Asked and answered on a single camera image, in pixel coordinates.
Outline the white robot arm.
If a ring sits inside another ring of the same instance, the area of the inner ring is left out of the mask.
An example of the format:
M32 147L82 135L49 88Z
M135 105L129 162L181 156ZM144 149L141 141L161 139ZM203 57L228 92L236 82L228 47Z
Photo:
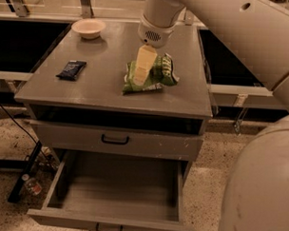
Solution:
M166 43L192 11L289 113L289 10L269 0L145 0L139 35ZM242 150L225 185L218 231L289 231L289 114Z

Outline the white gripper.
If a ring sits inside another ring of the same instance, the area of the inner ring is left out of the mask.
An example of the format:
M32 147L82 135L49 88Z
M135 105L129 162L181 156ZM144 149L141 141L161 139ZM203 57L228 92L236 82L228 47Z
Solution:
M149 17L146 14L142 16L138 34L145 45L138 50L136 69L133 76L135 85L144 85L157 57L156 48L162 48L166 45L174 32L176 21L176 18L170 16Z

